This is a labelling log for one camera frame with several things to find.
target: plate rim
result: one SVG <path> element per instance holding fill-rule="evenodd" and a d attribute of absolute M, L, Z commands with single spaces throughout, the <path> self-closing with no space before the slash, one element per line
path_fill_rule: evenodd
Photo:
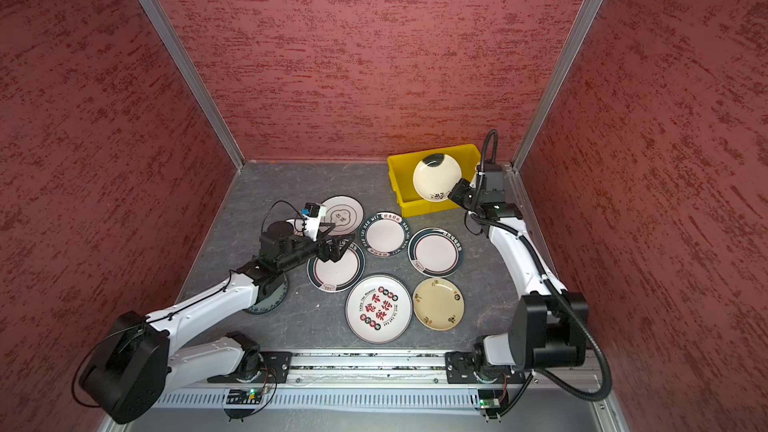
<path fill-rule="evenodd" d="M 416 300 L 414 299 L 413 295 L 414 295 L 414 294 L 416 294 L 416 291 L 418 290 L 418 288 L 421 286 L 421 284 L 423 284 L 423 283 L 427 282 L 427 281 L 428 281 L 428 280 L 430 280 L 430 279 L 431 279 L 431 280 L 437 280 L 437 279 L 439 279 L 439 278 L 440 278 L 440 277 L 430 277 L 430 278 L 425 278 L 424 280 L 422 280 L 421 282 L 419 282 L 417 286 L 415 286 L 415 287 L 414 287 L 414 289 L 413 289 L 413 293 L 412 293 L 412 296 L 411 296 L 411 304 L 412 304 L 412 307 L 413 307 L 413 314 L 412 314 L 412 315 L 416 315 Z M 457 325 L 458 325 L 458 324 L 459 324 L 459 323 L 462 321 L 462 319 L 464 318 L 464 312 L 466 312 L 466 309 L 467 309 L 467 308 L 466 308 L 466 305 L 465 305 L 465 303 L 464 303 L 464 292 L 462 292 L 462 290 L 461 290 L 460 288 L 458 288 L 458 286 L 457 286 L 456 284 L 454 284 L 453 282 L 451 282 L 451 281 L 447 280 L 446 278 L 444 278 L 443 280 L 444 280 L 444 281 L 446 281 L 447 283 L 449 283 L 450 285 L 453 285 L 454 289 L 456 289 L 456 291 L 457 291 L 458 293 L 460 293 L 460 294 L 461 294 L 461 298 L 462 298 L 462 300 L 461 300 L 461 303 L 462 303 L 462 316 L 461 316 L 461 317 L 458 319 L 458 321 L 457 321 L 457 322 L 456 322 L 454 325 L 452 325 L 452 326 L 451 326 L 451 327 L 449 327 L 449 328 L 434 328 L 434 327 L 429 327 L 429 325 L 425 324 L 425 323 L 424 323 L 424 321 L 422 321 L 421 319 L 419 319 L 419 320 L 418 320 L 418 322 L 419 322 L 420 324 L 424 325 L 424 327 L 427 327 L 428 329 L 430 329 L 430 330 L 433 330 L 433 331 L 437 331 L 437 332 L 445 332 L 445 331 L 449 331 L 449 330 L 451 330 L 452 328 L 456 327 L 456 326 L 457 326 Z"/>
<path fill-rule="evenodd" d="M 450 240 L 448 237 L 446 237 L 443 234 L 438 234 L 438 235 L 442 235 L 443 237 L 445 237 L 456 248 L 456 264 L 454 264 L 454 266 L 449 269 L 450 272 L 445 273 L 445 274 L 437 274 L 437 275 L 435 275 L 435 274 L 427 274 L 427 273 L 424 273 L 424 271 L 418 270 L 418 267 L 416 266 L 416 264 L 414 264 L 414 262 L 416 261 L 416 258 L 415 257 L 413 257 L 413 258 L 411 257 L 411 244 L 413 243 L 413 241 L 416 240 L 416 237 L 418 236 L 418 234 L 424 232 L 425 230 L 442 230 L 443 232 L 445 232 L 448 235 L 450 235 L 451 237 L 453 237 L 456 240 L 456 242 L 458 242 L 459 247 L 456 247 L 456 244 L 453 244 L 453 241 Z M 414 254 L 416 253 L 415 245 L 416 244 L 414 244 L 414 248 L 413 248 Z M 418 273 L 420 273 L 422 275 L 426 275 L 427 277 L 431 277 L 431 278 L 445 278 L 445 277 L 447 277 L 449 275 L 453 275 L 458 270 L 458 268 L 462 266 L 462 262 L 464 262 L 464 247 L 462 246 L 462 241 L 458 240 L 458 237 L 453 235 L 450 231 L 445 230 L 444 228 L 441 228 L 441 227 L 424 227 L 423 229 L 421 229 L 417 233 L 413 234 L 411 239 L 408 241 L 408 247 L 407 248 L 408 248 L 408 260 L 410 261 L 410 263 L 413 266 L 413 268 L 416 269 L 418 271 Z"/>
<path fill-rule="evenodd" d="M 312 257 L 310 260 L 306 262 L 306 275 L 307 277 L 309 277 L 310 283 L 314 285 L 315 288 L 323 292 L 328 292 L 329 294 L 344 292 L 345 290 L 348 290 L 350 287 L 354 287 L 355 285 L 357 285 L 357 283 L 360 282 L 360 279 L 362 278 L 363 272 L 366 270 L 366 255 L 365 253 L 363 253 L 362 248 L 359 245 L 355 244 L 354 242 L 350 244 L 350 248 L 353 248 L 353 247 L 354 247 L 355 254 L 357 254 L 358 258 L 360 259 L 360 270 L 357 273 L 355 273 L 354 276 L 352 276 L 352 280 L 349 285 L 347 285 L 344 288 L 341 288 L 341 289 L 337 288 L 336 290 L 332 290 L 332 291 L 325 290 L 324 288 L 322 288 L 322 286 L 317 285 L 315 281 L 312 280 L 312 264 L 317 264 L 317 260 L 318 260 L 317 257 Z"/>
<path fill-rule="evenodd" d="M 394 251 L 392 251 L 392 252 L 376 251 L 378 253 L 374 254 L 373 252 L 371 252 L 373 247 L 371 247 L 370 244 L 368 243 L 368 241 L 366 240 L 366 236 L 367 236 L 366 231 L 368 231 L 368 229 L 373 224 L 373 222 L 368 224 L 368 226 L 366 226 L 365 228 L 363 228 L 363 226 L 365 226 L 370 219 L 374 218 L 375 216 L 378 216 L 379 214 L 392 214 L 393 216 L 400 217 L 401 221 L 398 222 L 398 224 L 400 225 L 400 227 L 402 227 L 402 229 L 403 229 L 403 231 L 405 233 L 405 237 L 403 237 L 403 239 L 402 239 L 402 244 L 398 248 L 396 248 Z M 373 255 L 374 257 L 380 257 L 380 258 L 392 257 L 392 256 L 398 255 L 400 252 L 408 249 L 408 244 L 410 243 L 411 238 L 413 237 L 413 234 L 411 234 L 411 227 L 408 225 L 408 222 L 406 221 L 406 218 L 401 216 L 401 215 L 399 215 L 399 214 L 395 214 L 394 212 L 390 212 L 389 210 L 382 210 L 380 212 L 375 212 L 375 213 L 371 214 L 369 217 L 367 217 L 365 220 L 362 221 L 362 223 L 358 227 L 358 231 L 360 232 L 360 242 L 362 243 L 362 247 L 365 250 L 367 250 L 370 255 Z"/>
<path fill-rule="evenodd" d="M 328 202 L 329 200 L 331 200 L 332 198 L 335 198 L 335 197 L 347 197 L 347 198 L 350 198 L 350 199 L 354 200 L 355 202 L 357 202 L 357 205 L 358 205 L 358 206 L 360 206 L 360 210 L 362 210 L 362 214 L 361 214 L 361 216 L 362 216 L 362 219 L 361 219 L 361 221 L 360 221 L 360 226 L 362 225 L 362 223 L 363 223 L 363 222 L 365 222 L 365 221 L 366 221 L 366 208 L 362 206 L 362 202 L 360 202 L 359 200 L 357 200 L 357 198 L 356 198 L 356 197 L 352 197 L 352 196 L 344 196 L 344 195 L 342 195 L 342 194 L 337 194 L 337 195 L 335 195 L 335 196 L 331 196 L 331 197 L 328 197 L 327 199 L 323 200 L 323 201 L 322 201 L 320 204 L 321 204 L 322 206 L 324 206 L 324 205 L 326 204 L 326 202 Z M 360 226 L 357 226 L 357 227 L 355 227 L 355 231 L 354 231 L 354 232 L 357 232 L 357 231 L 360 229 Z"/>
<path fill-rule="evenodd" d="M 369 276 L 365 277 L 364 279 L 361 279 L 361 280 L 359 280 L 359 281 L 358 281 L 358 282 L 355 284 L 355 287 L 356 287 L 357 285 L 361 284 L 363 281 L 365 281 L 365 280 L 367 280 L 367 279 L 369 279 L 369 278 L 374 278 L 374 277 L 387 277 L 387 278 L 390 278 L 390 279 L 392 279 L 393 281 L 395 281 L 395 282 L 397 282 L 398 284 L 400 284 L 400 285 L 402 286 L 402 288 L 404 288 L 404 289 L 406 290 L 406 292 L 408 292 L 408 287 L 406 287 L 406 285 L 405 285 L 405 284 L 403 284 L 403 283 L 402 283 L 402 281 L 401 281 L 400 279 L 398 279 L 398 278 L 397 278 L 397 277 L 395 277 L 394 275 L 390 275 L 390 274 L 372 274 L 372 275 L 369 275 Z M 369 344 L 388 344 L 389 342 L 391 342 L 391 341 L 394 341 L 395 339 L 397 339 L 398 337 L 400 337 L 400 336 L 401 336 L 401 335 L 402 335 L 402 334 L 403 334 L 405 331 L 407 331 L 407 330 L 408 330 L 408 326 L 411 324 L 411 319 L 413 318 L 413 298 L 411 297 L 411 294 L 406 294 L 406 297 L 408 297 L 408 300 L 410 301 L 410 307 L 408 307 L 408 323 L 407 323 L 407 324 L 406 324 L 406 326 L 403 328 L 403 330 L 401 330 L 401 331 L 400 331 L 400 333 L 399 333 L 398 335 L 396 335 L 395 337 L 393 337 L 393 338 L 389 339 L 389 341 L 383 341 L 383 342 L 371 342 L 371 341 L 367 341 L 367 340 L 365 340 L 364 338 L 360 337 L 360 336 L 357 334 L 357 332 L 355 332 L 355 329 L 353 329 L 353 328 L 352 328 L 352 324 L 350 323 L 350 315 L 347 313 L 347 311 L 349 311 L 349 307 L 350 307 L 350 298 L 351 298 L 351 296 L 352 296 L 352 291 L 350 291 L 350 292 L 347 294 L 347 296 L 346 296 L 346 302 L 344 302 L 344 318 L 346 318 L 346 326 L 347 326 L 347 327 L 349 327 L 349 328 L 350 328 L 350 331 L 351 331 L 351 332 L 352 332 L 352 333 L 355 335 L 355 337 L 357 337 L 357 338 L 358 338 L 358 339 L 360 339 L 361 341 L 364 341 L 364 342 L 368 342 Z"/>

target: gray floor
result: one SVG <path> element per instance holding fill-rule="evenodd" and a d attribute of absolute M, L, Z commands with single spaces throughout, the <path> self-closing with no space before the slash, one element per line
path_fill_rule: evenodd
<path fill-rule="evenodd" d="M 389 183 L 386 164 L 248 164 L 236 180 L 224 208 L 208 237 L 202 255 L 190 273 L 182 298 L 191 297 L 226 279 L 230 268 L 248 262 L 259 249 L 261 221 L 275 200 L 283 199 L 300 208 L 305 202 L 322 202 L 346 195 L 356 198 L 366 216 L 375 212 L 400 212 Z M 288 206 L 274 208 L 267 225 L 290 218 Z M 465 251 L 464 262 L 448 277 L 464 292 L 466 310 L 462 321 L 450 331 L 433 331 L 412 319 L 395 341 L 376 348 L 469 349 L 476 337 L 507 330 L 517 302 L 512 279 L 501 255 L 484 237 L 464 228 L 460 209 L 408 218 L 411 230 L 436 226 L 454 234 Z M 426 276 L 408 261 L 406 252 L 390 258 L 366 252 L 363 276 L 391 274 L 412 293 Z M 347 292 L 328 293 L 309 281 L 306 266 L 288 272 L 288 299 L 274 312 L 253 316 L 238 312 L 209 329 L 190 344 L 241 331 L 263 348 L 370 348 L 349 329 L 344 317 Z"/>

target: robotic arm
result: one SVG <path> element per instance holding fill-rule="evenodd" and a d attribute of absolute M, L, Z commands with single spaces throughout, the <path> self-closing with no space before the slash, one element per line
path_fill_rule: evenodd
<path fill-rule="evenodd" d="M 494 136 L 498 134 L 491 130 L 485 138 L 475 181 L 470 183 L 462 178 L 449 195 L 498 249 L 520 298 L 509 331 L 484 337 L 475 345 L 469 358 L 474 375 L 480 382 L 492 383 L 500 379 L 506 367 L 517 372 L 535 370 L 578 398 L 605 399 L 611 389 L 610 367 L 587 329 L 587 302 L 582 294 L 568 292 L 552 274 L 533 246 L 520 210 L 506 202 L 504 171 L 493 158 L 496 140 L 492 158 L 486 160 L 488 144 Z M 595 392 L 573 388 L 548 370 L 582 365 L 587 343 L 594 350 L 603 375 L 600 389 Z M 510 400 L 509 408 L 523 391 L 524 387 Z"/>
<path fill-rule="evenodd" d="M 260 254 L 230 277 L 176 305 L 140 315 L 127 312 L 112 325 L 79 378 L 80 386 L 119 424 L 135 420 L 167 392 L 215 376 L 248 381 L 262 370 L 259 345 L 239 332 L 208 344 L 188 341 L 238 311 L 265 314 L 288 292 L 285 272 L 311 257 L 338 262 L 354 234 L 329 236 L 326 208 L 307 203 L 302 235 L 274 222 L 260 236 Z"/>

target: white plate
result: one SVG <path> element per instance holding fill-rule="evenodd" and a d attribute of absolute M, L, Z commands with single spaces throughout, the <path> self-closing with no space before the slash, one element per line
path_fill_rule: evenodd
<path fill-rule="evenodd" d="M 366 256 L 354 242 L 338 262 L 323 262 L 312 257 L 306 264 L 306 273 L 315 287 L 325 292 L 345 291 L 360 280 L 366 266 Z"/>
<path fill-rule="evenodd" d="M 391 275 L 361 280 L 346 298 L 346 322 L 371 344 L 393 341 L 408 328 L 412 303 L 408 289 Z"/>
<path fill-rule="evenodd" d="M 351 234 L 357 230 L 365 218 L 360 202 L 352 197 L 331 197 L 322 204 L 328 207 L 324 222 L 336 224 L 336 228 L 329 235 Z"/>
<path fill-rule="evenodd" d="M 462 167 L 448 154 L 432 154 L 413 169 L 416 193 L 430 202 L 448 200 L 448 194 L 462 178 Z"/>
<path fill-rule="evenodd" d="M 423 228 L 408 242 L 408 258 L 427 277 L 447 277 L 462 264 L 464 251 L 458 239 L 442 228 Z"/>
<path fill-rule="evenodd" d="M 413 291 L 413 313 L 435 331 L 452 329 L 464 317 L 464 297 L 453 282 L 428 278 Z"/>
<path fill-rule="evenodd" d="M 411 229 L 403 217 L 392 212 L 378 212 L 360 226 L 362 246 L 377 257 L 390 257 L 406 250 Z"/>

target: yellow plastic crate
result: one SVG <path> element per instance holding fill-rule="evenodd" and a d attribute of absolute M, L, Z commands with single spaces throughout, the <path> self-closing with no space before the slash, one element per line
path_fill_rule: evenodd
<path fill-rule="evenodd" d="M 387 157 L 389 180 L 392 182 L 392 190 L 397 194 L 397 203 L 400 204 L 403 217 L 422 216 L 432 212 L 458 208 L 450 200 L 430 202 L 422 198 L 413 187 L 413 171 L 416 170 L 416 164 L 423 158 L 437 153 L 448 154 L 455 158 L 456 162 L 462 167 L 462 177 L 469 181 L 475 177 L 475 167 L 480 162 L 480 151 L 474 144 L 422 150 L 420 152 Z"/>

